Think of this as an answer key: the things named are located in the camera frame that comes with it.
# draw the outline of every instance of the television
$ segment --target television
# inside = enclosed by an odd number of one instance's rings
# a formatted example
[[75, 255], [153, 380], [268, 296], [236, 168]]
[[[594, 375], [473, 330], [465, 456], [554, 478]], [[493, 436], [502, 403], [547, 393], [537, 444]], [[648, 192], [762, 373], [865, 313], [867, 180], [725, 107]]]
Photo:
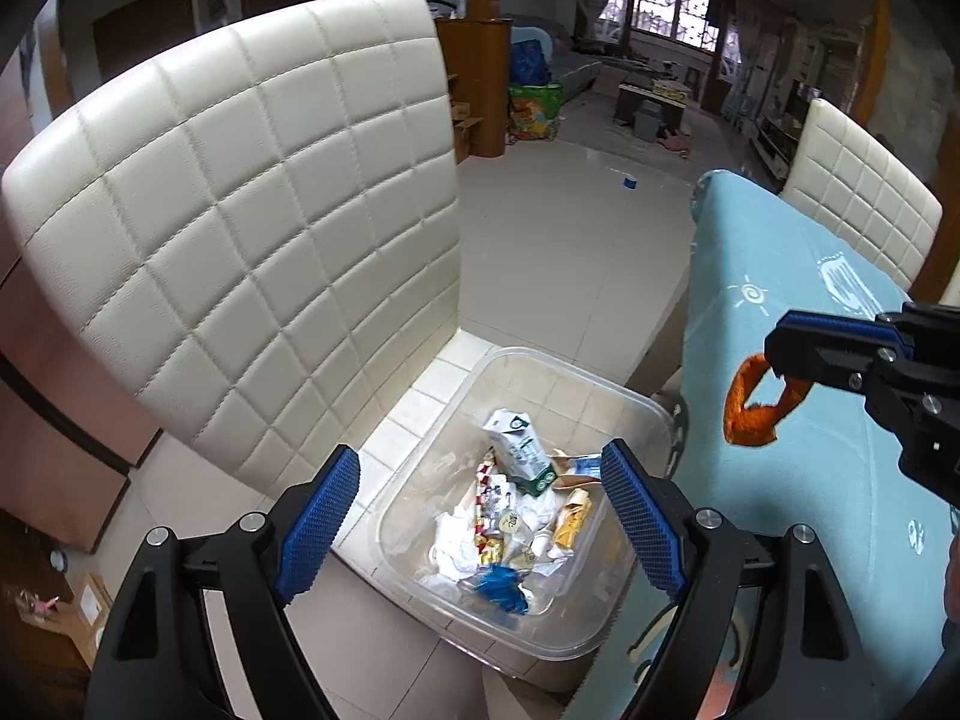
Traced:
[[789, 114], [800, 124], [806, 121], [806, 113], [810, 109], [810, 103], [817, 100], [820, 96], [820, 90], [795, 80], [790, 89], [790, 97], [786, 98], [786, 107], [784, 113]]

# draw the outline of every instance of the white chair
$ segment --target white chair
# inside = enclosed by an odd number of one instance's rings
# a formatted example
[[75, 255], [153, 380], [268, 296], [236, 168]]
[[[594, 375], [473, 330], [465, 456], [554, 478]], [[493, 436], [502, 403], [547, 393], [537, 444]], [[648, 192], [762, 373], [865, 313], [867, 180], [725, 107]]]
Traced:
[[321, 0], [168, 50], [7, 170], [67, 326], [276, 497], [359, 447], [456, 330], [446, 72], [424, 0]]
[[906, 290], [940, 223], [936, 197], [863, 127], [813, 100], [781, 197]]

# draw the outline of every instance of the clear plastic bin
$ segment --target clear plastic bin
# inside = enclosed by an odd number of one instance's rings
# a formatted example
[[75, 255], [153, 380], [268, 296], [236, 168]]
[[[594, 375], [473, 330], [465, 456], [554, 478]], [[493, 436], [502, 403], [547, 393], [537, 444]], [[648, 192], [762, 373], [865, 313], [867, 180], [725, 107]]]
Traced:
[[593, 506], [577, 536], [576, 556], [543, 586], [534, 583], [529, 613], [504, 613], [468, 590], [431, 584], [435, 517], [452, 511], [474, 482], [491, 446], [482, 425], [498, 408], [529, 413], [547, 451], [590, 454], [622, 437], [649, 472], [661, 475], [666, 468], [671, 421], [649, 398], [533, 349], [491, 352], [378, 496], [371, 528], [371, 547], [381, 557], [377, 571], [509, 647], [546, 661], [577, 658], [600, 644], [635, 561], [598, 485], [589, 488]]

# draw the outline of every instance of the blue bag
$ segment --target blue bag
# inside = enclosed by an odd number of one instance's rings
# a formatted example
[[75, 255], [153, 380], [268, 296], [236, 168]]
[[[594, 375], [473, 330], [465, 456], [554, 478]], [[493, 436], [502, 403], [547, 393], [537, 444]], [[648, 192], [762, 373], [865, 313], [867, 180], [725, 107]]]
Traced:
[[550, 68], [546, 66], [544, 47], [539, 40], [521, 40], [510, 45], [510, 83], [521, 86], [550, 83]]

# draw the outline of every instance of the person's hand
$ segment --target person's hand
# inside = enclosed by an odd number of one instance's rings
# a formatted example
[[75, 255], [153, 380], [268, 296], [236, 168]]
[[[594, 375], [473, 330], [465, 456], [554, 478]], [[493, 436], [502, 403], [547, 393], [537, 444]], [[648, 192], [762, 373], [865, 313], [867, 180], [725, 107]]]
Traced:
[[957, 536], [950, 543], [950, 561], [944, 581], [944, 609], [947, 617], [960, 623], [960, 544], [957, 543]]

